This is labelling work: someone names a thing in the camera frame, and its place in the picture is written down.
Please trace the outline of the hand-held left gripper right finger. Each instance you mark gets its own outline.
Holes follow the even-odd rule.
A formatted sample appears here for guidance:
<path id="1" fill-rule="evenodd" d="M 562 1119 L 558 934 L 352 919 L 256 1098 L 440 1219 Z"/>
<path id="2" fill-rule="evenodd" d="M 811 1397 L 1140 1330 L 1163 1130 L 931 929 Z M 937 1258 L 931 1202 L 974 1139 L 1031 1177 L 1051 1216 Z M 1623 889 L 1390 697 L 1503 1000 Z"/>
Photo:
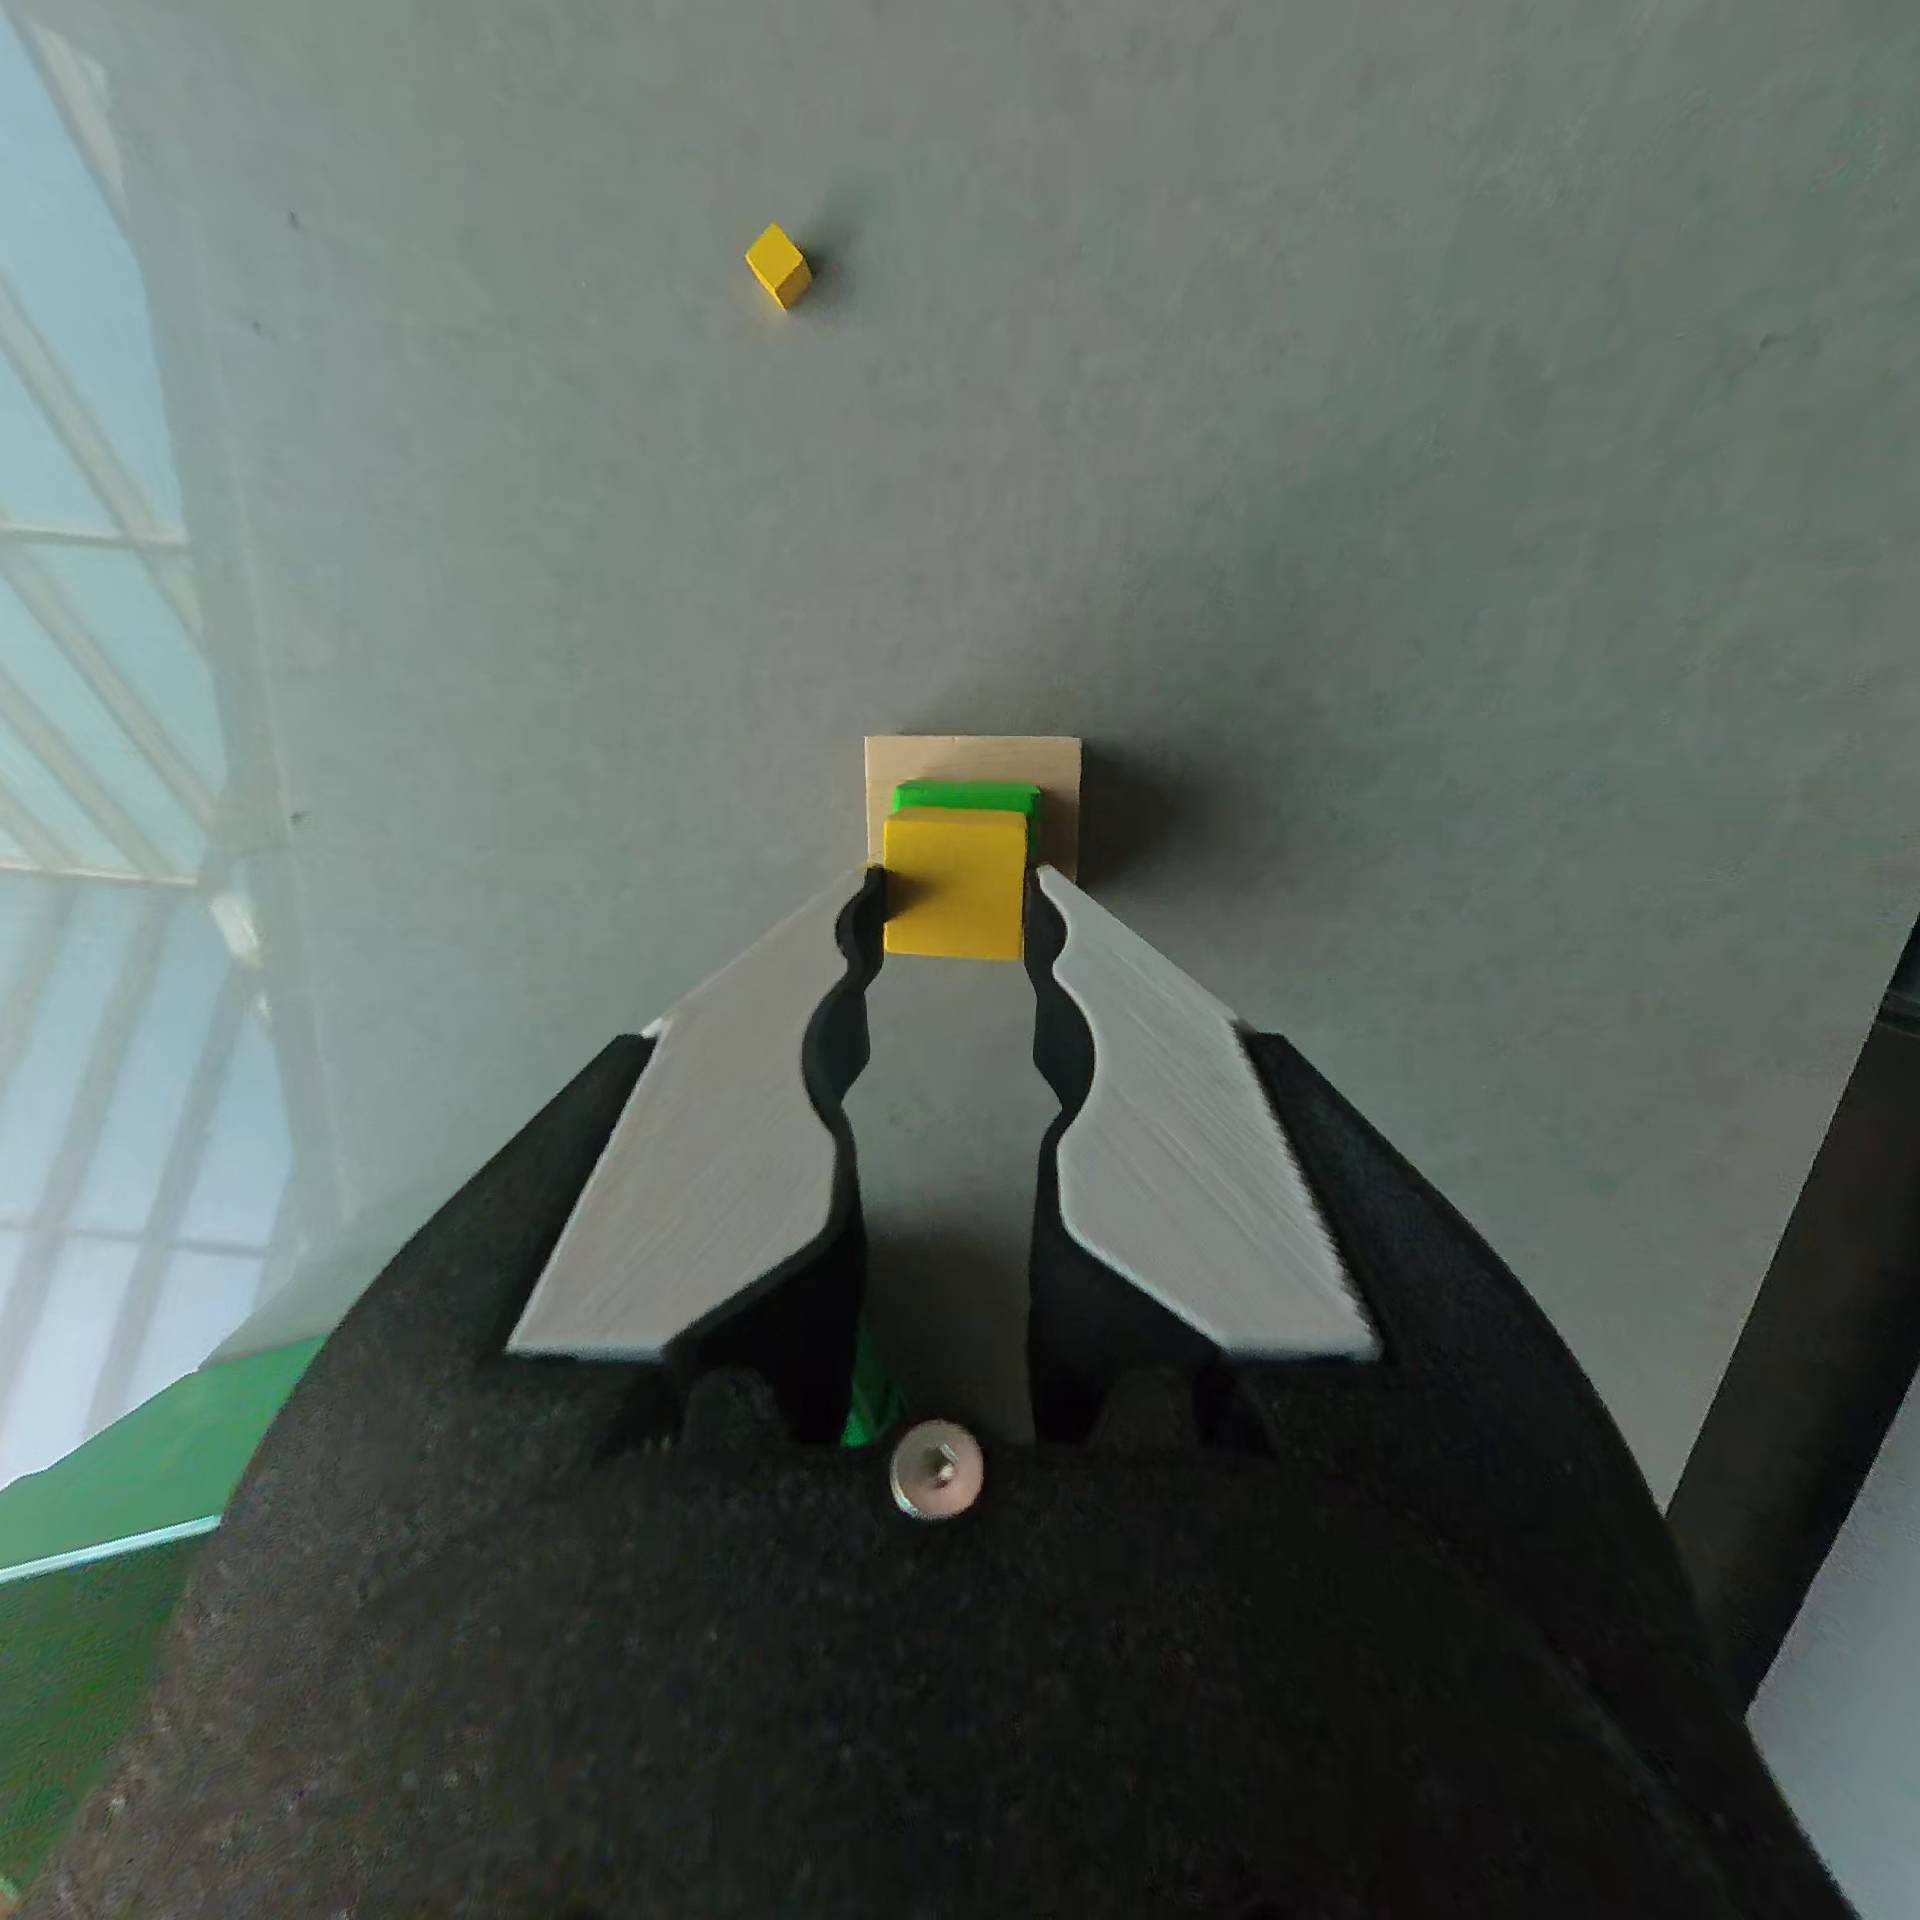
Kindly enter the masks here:
<path id="1" fill-rule="evenodd" d="M 1027 1279 L 1038 1439 L 1090 1443 L 1130 1384 L 1230 1443 L 1278 1397 L 1376 1389 L 1380 1328 L 1235 1008 L 1051 866 L 1027 971 L 1058 1102 Z"/>

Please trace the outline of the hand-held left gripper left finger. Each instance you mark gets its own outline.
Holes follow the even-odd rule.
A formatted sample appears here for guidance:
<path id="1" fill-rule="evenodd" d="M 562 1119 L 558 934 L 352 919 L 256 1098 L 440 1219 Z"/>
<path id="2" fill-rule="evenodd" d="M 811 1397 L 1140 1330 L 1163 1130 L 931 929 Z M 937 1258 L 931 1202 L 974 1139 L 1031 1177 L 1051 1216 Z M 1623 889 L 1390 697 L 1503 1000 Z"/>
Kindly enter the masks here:
<path id="1" fill-rule="evenodd" d="M 644 1027 L 512 1354 L 636 1362 L 682 1392 L 747 1371 L 795 1439 L 844 1439 L 867 1288 L 847 1097 L 883 922 L 880 870 L 852 870 Z"/>

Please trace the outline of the large plain wooden cube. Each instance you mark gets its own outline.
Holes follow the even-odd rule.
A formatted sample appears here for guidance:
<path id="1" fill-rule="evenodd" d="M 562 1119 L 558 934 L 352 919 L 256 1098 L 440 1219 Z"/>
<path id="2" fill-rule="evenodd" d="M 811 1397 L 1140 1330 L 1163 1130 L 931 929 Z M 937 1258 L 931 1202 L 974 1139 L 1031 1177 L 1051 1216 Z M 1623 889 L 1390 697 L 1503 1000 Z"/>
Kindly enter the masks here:
<path id="1" fill-rule="evenodd" d="M 883 856 L 883 822 L 905 782 L 1033 783 L 1041 794 L 1035 859 L 1078 879 L 1084 741 L 1078 735 L 897 734 L 865 741 L 867 859 Z"/>

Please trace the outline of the green wooden cube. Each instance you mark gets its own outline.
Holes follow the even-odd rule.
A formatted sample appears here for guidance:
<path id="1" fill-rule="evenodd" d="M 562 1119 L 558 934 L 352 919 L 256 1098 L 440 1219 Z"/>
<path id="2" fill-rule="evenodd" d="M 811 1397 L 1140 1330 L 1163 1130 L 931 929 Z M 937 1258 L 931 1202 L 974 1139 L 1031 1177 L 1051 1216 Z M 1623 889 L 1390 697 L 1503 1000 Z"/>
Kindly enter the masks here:
<path id="1" fill-rule="evenodd" d="M 907 810 L 1004 810 L 1024 825 L 1024 856 L 1041 855 L 1046 792 L 1041 783 L 1008 779 L 913 777 L 894 786 L 889 818 Z"/>

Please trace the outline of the green plastic bin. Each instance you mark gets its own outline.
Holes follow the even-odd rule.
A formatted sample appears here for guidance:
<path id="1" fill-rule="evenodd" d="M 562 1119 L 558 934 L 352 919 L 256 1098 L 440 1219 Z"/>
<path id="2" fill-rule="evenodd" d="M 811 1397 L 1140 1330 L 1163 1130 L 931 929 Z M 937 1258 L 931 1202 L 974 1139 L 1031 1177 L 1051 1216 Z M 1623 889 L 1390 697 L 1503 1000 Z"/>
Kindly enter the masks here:
<path id="1" fill-rule="evenodd" d="M 720 1864 L 718 1805 L 828 1681 L 879 1490 L 832 1466 L 855 1307 L 767 1294 L 598 1365 L 496 1345 L 492 1305 L 372 1290 L 302 1365 L 196 1371 L 9 1488 L 49 1522 L 174 1490 L 280 1371 L 222 1485 L 121 1515 L 131 1553 L 4 1583 L 4 1855 L 27 1914 L 747 1913 L 865 1814 L 801 1789 L 801 1867 Z"/>

